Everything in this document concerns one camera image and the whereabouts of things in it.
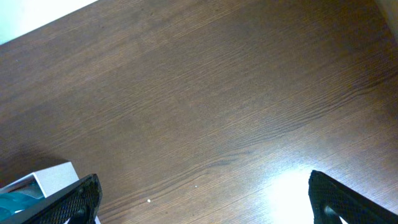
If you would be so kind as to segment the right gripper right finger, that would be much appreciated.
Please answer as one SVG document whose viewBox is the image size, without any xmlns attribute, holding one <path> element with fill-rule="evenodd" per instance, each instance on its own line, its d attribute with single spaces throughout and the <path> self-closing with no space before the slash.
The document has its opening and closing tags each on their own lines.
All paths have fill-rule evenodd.
<svg viewBox="0 0 398 224">
<path fill-rule="evenodd" d="M 397 215 L 323 172 L 313 170 L 308 195 L 314 223 L 397 223 Z"/>
</svg>

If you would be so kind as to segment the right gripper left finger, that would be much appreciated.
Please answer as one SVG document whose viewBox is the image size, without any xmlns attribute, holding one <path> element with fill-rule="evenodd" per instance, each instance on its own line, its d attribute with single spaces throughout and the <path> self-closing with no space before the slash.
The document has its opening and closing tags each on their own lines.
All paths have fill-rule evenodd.
<svg viewBox="0 0 398 224">
<path fill-rule="evenodd" d="M 1 224 L 62 224 L 95 223 L 103 196 L 96 174 L 86 177 L 60 189 L 55 193 L 45 192 L 38 180 L 28 176 L 1 189 L 1 194 L 35 185 L 44 199 L 35 205 L 1 221 Z"/>
</svg>

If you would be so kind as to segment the blue mouthwash bottle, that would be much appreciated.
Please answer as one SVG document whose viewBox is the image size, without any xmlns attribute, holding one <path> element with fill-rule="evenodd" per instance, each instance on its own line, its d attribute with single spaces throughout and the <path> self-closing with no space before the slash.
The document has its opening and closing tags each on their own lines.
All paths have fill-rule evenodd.
<svg viewBox="0 0 398 224">
<path fill-rule="evenodd" d="M 1 221 L 35 205 L 44 198 L 41 190 L 35 185 L 1 194 Z"/>
</svg>

